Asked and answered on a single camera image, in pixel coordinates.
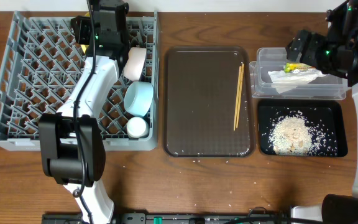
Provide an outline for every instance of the white mug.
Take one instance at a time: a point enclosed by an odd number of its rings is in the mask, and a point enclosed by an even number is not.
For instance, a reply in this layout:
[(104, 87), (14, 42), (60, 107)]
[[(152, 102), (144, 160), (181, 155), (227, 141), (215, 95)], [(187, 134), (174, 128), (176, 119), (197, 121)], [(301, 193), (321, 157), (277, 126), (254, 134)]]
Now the white mug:
[(132, 83), (124, 98), (125, 110), (137, 117), (144, 117), (153, 101), (153, 85), (147, 82)]
[(130, 138), (142, 138), (149, 135), (149, 124), (142, 118), (131, 118), (127, 123), (127, 134)]
[(140, 76), (142, 75), (146, 54), (147, 49), (145, 48), (133, 47), (129, 50), (128, 61), (124, 67), (124, 76), (127, 79), (130, 81), (139, 81)]

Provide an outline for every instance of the chopsticks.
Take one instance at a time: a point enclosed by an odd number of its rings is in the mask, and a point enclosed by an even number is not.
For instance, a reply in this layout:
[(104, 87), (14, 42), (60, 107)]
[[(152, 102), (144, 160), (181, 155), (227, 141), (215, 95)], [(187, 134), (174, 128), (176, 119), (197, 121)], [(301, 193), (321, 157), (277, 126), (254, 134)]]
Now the chopsticks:
[(236, 110), (234, 112), (233, 131), (239, 127), (239, 116), (241, 106), (242, 79), (244, 78), (244, 64), (239, 67), (239, 78), (237, 81)]

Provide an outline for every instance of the plastic container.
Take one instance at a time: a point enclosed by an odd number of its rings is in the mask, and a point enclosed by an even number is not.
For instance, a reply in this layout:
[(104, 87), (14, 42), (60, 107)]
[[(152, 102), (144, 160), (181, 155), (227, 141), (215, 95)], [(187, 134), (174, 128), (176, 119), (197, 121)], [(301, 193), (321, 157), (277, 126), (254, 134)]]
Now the plastic container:
[[(38, 120), (56, 113), (81, 76), (85, 59), (70, 29), (70, 17), (24, 18), (15, 12), (0, 69), (0, 146), (9, 151), (39, 151)], [(123, 75), (111, 88), (97, 117), (105, 150), (148, 151), (157, 145), (159, 22), (154, 17), (128, 17), (132, 45), (147, 49), (140, 78), (154, 87), (145, 120), (149, 135), (129, 139), (124, 95), (132, 83)], [(76, 144), (76, 139), (61, 139)]]
[[(257, 61), (249, 64), (251, 91), (254, 98), (289, 98), (313, 100), (343, 100), (349, 89), (347, 80), (326, 75), (305, 85), (272, 83), (268, 72), (281, 71), (287, 60), (285, 48), (261, 48)], [(278, 93), (276, 88), (291, 90)]]

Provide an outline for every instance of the wooden table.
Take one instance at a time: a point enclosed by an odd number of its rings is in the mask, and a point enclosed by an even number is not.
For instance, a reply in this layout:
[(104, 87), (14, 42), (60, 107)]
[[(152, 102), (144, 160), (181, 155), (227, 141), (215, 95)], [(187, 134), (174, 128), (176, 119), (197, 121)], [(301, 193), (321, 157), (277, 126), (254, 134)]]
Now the wooden table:
[[(81, 13), (43, 12), (25, 16), (78, 14)], [(160, 13), (159, 16), (161, 55), (178, 45), (239, 45), (246, 49), (250, 60), (255, 60), (259, 48), (283, 47), (299, 29), (324, 33), (327, 27), (325, 15), (313, 13)], [(0, 64), (11, 19), (11, 12), (0, 12)], [(247, 213), (256, 206), (287, 210), (290, 205), (319, 204), (327, 194), (351, 194), (356, 173), (357, 126), (350, 92), (340, 102), (349, 147), (346, 157), (266, 156), (257, 146), (243, 159), (193, 162), (168, 157), (162, 149), (163, 74), (162, 66), (157, 148), (149, 152), (107, 153), (103, 181), (117, 210)], [(63, 186), (42, 172), (40, 152), (9, 152), (0, 148), (0, 223), (39, 223), (45, 212), (79, 211)]]

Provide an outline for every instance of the black tray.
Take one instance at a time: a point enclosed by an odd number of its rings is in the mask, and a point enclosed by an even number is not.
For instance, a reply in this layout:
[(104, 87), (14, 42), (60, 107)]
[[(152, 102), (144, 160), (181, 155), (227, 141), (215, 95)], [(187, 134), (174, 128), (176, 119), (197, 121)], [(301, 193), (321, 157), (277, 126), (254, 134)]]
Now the black tray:
[(263, 153), (276, 155), (269, 142), (269, 134), (273, 129), (270, 119), (277, 120), (281, 116), (293, 115), (294, 112), (291, 111), (301, 111), (310, 124), (313, 122), (314, 125), (324, 127), (325, 131), (328, 130), (326, 139), (331, 140), (326, 141), (325, 148), (319, 149), (311, 156), (346, 156), (347, 142), (341, 105), (335, 101), (318, 100), (261, 100), (258, 104), (258, 131), (259, 145)]
[[(166, 57), (163, 147), (175, 157), (244, 157), (255, 148), (248, 56), (240, 47), (174, 47)], [(233, 131), (239, 66), (239, 126)]]

